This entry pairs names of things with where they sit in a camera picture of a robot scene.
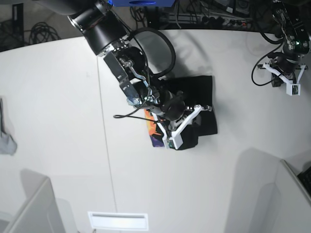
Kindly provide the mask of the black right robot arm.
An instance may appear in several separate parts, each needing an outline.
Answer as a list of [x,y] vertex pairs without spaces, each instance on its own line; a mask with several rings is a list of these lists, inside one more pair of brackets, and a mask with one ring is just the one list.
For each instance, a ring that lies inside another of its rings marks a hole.
[[[95,0],[69,15],[70,22],[87,40],[92,51],[103,58],[117,78],[127,101],[135,110],[150,112],[153,122],[168,136],[180,134],[195,139],[218,132],[209,97],[211,78],[200,76],[165,80],[176,62],[175,49],[160,31],[126,27],[104,0]],[[150,32],[168,47],[171,60],[167,68],[154,73],[140,44],[132,45],[139,33]]]

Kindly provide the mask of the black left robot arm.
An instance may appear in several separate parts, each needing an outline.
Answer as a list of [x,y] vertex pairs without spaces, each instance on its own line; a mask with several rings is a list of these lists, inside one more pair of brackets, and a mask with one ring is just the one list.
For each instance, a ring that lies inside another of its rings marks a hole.
[[[273,0],[271,1],[272,18],[278,24],[277,40],[270,39],[260,27],[257,12],[254,12],[254,23],[261,36],[270,44],[278,45],[271,52],[261,57],[254,65],[251,80],[256,86],[271,84],[280,87],[283,84],[289,95],[298,95],[301,89],[300,80],[307,65],[301,64],[302,58],[311,51],[311,33],[307,29],[301,8],[309,0]],[[255,69],[266,70],[271,80],[257,83],[254,80]]]

